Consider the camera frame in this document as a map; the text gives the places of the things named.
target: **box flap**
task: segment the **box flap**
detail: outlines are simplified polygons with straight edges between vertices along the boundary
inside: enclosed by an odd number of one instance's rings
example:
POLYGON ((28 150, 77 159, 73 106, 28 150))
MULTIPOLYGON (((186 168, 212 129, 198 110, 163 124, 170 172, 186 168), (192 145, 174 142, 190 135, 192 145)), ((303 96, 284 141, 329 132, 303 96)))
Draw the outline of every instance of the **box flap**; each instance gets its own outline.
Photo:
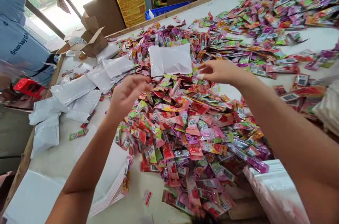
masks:
POLYGON ((98 21, 96 20, 96 17, 86 17, 85 18, 85 24, 86 29, 89 30, 92 35, 96 33, 96 31, 99 29, 98 21))
POLYGON ((81 51, 85 46, 87 46, 87 45, 84 45, 84 44, 75 44, 74 46, 72 46, 70 48, 70 50, 72 50, 72 51, 81 51))
POLYGON ((92 39, 88 42, 89 44, 92 44, 92 43, 95 42, 96 38, 99 36, 99 34, 101 33, 101 31, 102 31, 103 28, 104 28, 104 27, 101 27, 100 29, 98 29, 98 30, 96 31, 96 33, 93 35, 92 39))

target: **white plastic bag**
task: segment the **white plastic bag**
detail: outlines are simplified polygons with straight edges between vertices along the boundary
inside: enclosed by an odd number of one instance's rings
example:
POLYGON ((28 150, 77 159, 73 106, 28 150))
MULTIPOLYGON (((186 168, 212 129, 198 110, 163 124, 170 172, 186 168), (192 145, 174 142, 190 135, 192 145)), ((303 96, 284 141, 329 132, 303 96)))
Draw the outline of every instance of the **white plastic bag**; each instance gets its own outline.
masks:
POLYGON ((103 60, 103 67, 110 78, 119 76, 131 69, 133 69, 133 62, 128 58, 128 55, 124 55, 113 60, 103 60))
POLYGON ((87 92, 94 90, 95 87, 95 84, 87 77, 87 75, 84 75, 80 78, 63 83, 62 85, 52 86, 50 91, 56 96, 61 104, 67 106, 87 92))
POLYGON ((68 106, 64 106, 55 96, 52 96, 50 102, 50 111, 53 113, 68 113, 72 109, 74 102, 75 101, 71 102, 68 106))
POLYGON ((86 76, 102 91, 103 94, 108 93, 108 91, 113 87, 114 83, 111 81, 107 75, 102 64, 97 65, 94 70, 88 72, 86 76))
POLYGON ((189 43, 174 47, 150 46, 151 77, 192 73, 189 43))
POLYGON ((59 115, 55 113, 35 127, 31 158, 59 144, 59 115))
POLYGON ((72 109, 67 113, 66 118, 82 123, 88 123, 87 118, 97 106, 101 97, 100 90, 92 90, 75 101, 72 109))
POLYGON ((104 50, 102 50, 97 56, 98 64, 102 62, 104 59, 111 59, 113 58, 118 52, 120 48, 114 44, 109 43, 107 47, 105 47, 104 50))
POLYGON ((29 125, 38 124, 39 122, 42 122, 51 117, 51 115, 53 115, 54 113, 59 112, 52 111, 50 109, 51 102, 52 98, 47 98, 34 103, 33 113, 28 115, 29 125))

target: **clear plastic bag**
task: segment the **clear plastic bag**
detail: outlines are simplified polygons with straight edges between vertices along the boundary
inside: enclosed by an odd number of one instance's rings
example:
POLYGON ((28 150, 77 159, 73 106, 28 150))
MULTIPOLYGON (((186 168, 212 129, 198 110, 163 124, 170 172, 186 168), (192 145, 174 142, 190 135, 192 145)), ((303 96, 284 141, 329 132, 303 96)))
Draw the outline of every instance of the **clear plastic bag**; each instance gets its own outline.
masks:
POLYGON ((111 59, 113 58, 118 52, 120 48, 114 44, 114 43, 109 43, 107 47, 105 47, 104 50, 102 50, 97 56, 98 64, 102 62, 104 59, 111 59))
POLYGON ((84 75, 80 78, 52 86, 50 91, 64 106, 67 106, 76 99, 82 97, 87 92, 94 90, 96 85, 84 75))
POLYGON ((128 58, 127 55, 113 60, 103 60, 102 64, 110 78, 119 76, 131 70, 134 66, 133 62, 128 58))
POLYGON ((151 77, 163 74, 192 73, 191 46, 189 43, 174 47, 150 46, 151 77))
POLYGON ((82 123, 88 123, 87 118, 97 106, 101 97, 100 90, 92 90, 75 101, 72 109, 67 113, 66 118, 82 123))
POLYGON ((260 204, 272 224, 309 224, 296 187, 280 160, 266 160, 269 172, 244 168, 260 204))
POLYGON ((109 78, 102 64, 97 65, 94 70, 88 72, 86 76, 102 91, 103 94, 113 87, 114 83, 109 78))
POLYGON ((31 158, 59 144, 59 115, 55 113, 35 127, 31 158))

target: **red object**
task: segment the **red object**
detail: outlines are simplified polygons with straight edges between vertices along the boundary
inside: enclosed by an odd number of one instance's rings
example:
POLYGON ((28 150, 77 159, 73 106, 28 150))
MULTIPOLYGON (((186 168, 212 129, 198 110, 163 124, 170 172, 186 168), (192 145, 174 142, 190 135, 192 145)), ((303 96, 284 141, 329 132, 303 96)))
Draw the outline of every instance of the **red object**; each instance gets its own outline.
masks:
POLYGON ((37 99, 41 99, 40 93, 45 87, 34 82, 32 79, 23 78, 14 86, 14 90, 37 99))

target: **white mailer bag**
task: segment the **white mailer bag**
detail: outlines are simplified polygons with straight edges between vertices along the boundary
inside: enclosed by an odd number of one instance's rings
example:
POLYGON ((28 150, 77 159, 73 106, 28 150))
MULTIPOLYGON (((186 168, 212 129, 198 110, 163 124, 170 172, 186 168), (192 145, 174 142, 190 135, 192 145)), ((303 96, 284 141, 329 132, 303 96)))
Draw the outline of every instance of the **white mailer bag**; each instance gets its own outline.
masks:
POLYGON ((174 46, 148 48, 151 62, 151 77, 163 74, 189 74, 192 73, 191 46, 190 43, 174 46))
POLYGON ((55 113, 35 127, 31 158, 59 144, 59 115, 55 113))
POLYGON ((87 118, 97 106, 101 97, 100 90, 92 90, 75 101, 72 109, 67 113, 66 118, 82 123, 88 123, 87 118))
POLYGON ((97 65, 94 70, 88 72, 86 76, 102 91, 103 94, 113 87, 114 83, 107 75, 102 64, 97 65))
POLYGON ((52 86, 50 91, 64 106, 67 106, 76 99, 82 97, 87 92, 94 90, 96 85, 83 75, 80 78, 63 83, 62 85, 52 86))
POLYGON ((97 56, 98 64, 102 62, 104 59, 111 59, 113 58, 118 52, 120 48, 114 44, 109 43, 107 47, 105 47, 104 50, 102 50, 97 56))
POLYGON ((128 58, 128 55, 113 59, 103 60, 103 67, 110 78, 119 76, 131 69, 133 69, 133 62, 128 58))

